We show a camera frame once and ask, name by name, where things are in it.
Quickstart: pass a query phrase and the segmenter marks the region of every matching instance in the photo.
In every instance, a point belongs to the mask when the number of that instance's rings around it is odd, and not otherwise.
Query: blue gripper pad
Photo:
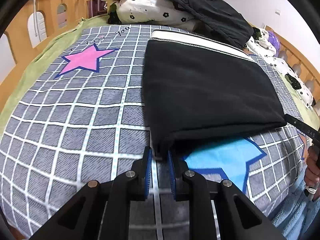
[[[168,162],[169,162],[171,193],[173,195],[173,198],[176,199],[176,180],[175,180],[172,156],[171,156],[170,151],[168,151]]]
[[[149,153],[148,153],[146,177],[145,177],[145,181],[144,181],[144,196],[145,196],[145,199],[147,199],[147,197],[149,195],[150,180],[151,180],[151,163],[152,163],[152,150],[150,149]]]

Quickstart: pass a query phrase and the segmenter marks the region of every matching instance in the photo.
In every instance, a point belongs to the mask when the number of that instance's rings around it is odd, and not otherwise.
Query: black metal bracket
[[[149,192],[152,151],[113,181],[89,181],[62,206],[31,240],[127,240],[130,201],[145,201]],[[230,180],[206,180],[190,171],[174,151],[168,153],[172,193],[189,201],[190,240],[216,238],[212,200],[222,240],[284,240],[267,217]]]
[[[127,240],[130,201],[146,200],[151,160],[151,148],[146,147],[143,158],[135,160],[130,171],[101,184],[89,181],[30,239]]]
[[[189,200],[190,240],[216,240],[212,200],[221,240],[284,240],[281,232],[230,180],[214,182],[188,170],[174,151],[168,153],[176,201]]]
[[[286,120],[286,122],[288,122],[289,124],[292,124],[295,128],[299,129],[300,132],[304,133],[305,135],[309,136],[312,139],[312,143],[316,146],[315,150],[318,151],[317,152],[318,159],[316,161],[316,165],[318,168],[320,168],[320,158],[319,158],[320,133],[319,133],[319,131],[313,129],[312,127],[310,127],[306,123],[300,121],[299,119],[297,119],[289,114],[285,114],[284,119]],[[311,193],[307,189],[304,190],[304,194],[306,195],[306,197],[308,197],[310,200],[312,200],[313,194],[310,195]]]

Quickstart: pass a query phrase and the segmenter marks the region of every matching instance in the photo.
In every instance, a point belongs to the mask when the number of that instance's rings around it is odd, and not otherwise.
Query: star print
[[[93,72],[99,72],[99,58],[115,50],[118,49],[99,50],[97,45],[93,44],[79,53],[62,56],[62,58],[68,63],[59,72],[59,74],[55,76],[55,78],[75,69],[84,69]]]
[[[207,144],[195,149],[184,160],[189,169],[200,174],[220,174],[222,179],[230,179],[245,193],[250,165],[265,156],[267,154],[254,141],[246,138]]]

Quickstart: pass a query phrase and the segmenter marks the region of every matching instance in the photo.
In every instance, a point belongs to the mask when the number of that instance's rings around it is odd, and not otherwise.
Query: gray plaid bed sheet
[[[147,41],[155,29],[185,32],[154,25],[83,30],[16,106],[0,143],[0,205],[9,223],[26,236],[89,180],[114,179],[151,145],[141,78]],[[120,49],[100,59],[99,73],[77,69],[54,78],[67,64],[62,56],[94,42],[99,49]],[[302,119],[278,73],[251,57],[270,78],[285,113]],[[268,215],[301,172],[304,144],[291,125],[250,139],[267,156],[250,166],[246,195]],[[206,177],[221,181],[218,174]],[[172,198],[168,166],[153,160],[149,197],[131,204],[129,239],[189,239],[188,214],[188,202]]]

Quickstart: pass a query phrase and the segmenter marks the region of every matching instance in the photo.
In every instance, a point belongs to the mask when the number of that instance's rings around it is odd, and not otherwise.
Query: pink star
[[[93,44],[79,53],[62,56],[62,58],[68,61],[68,63],[55,77],[57,78],[77,68],[99,72],[99,58],[115,50],[118,49],[99,50],[97,45]]]

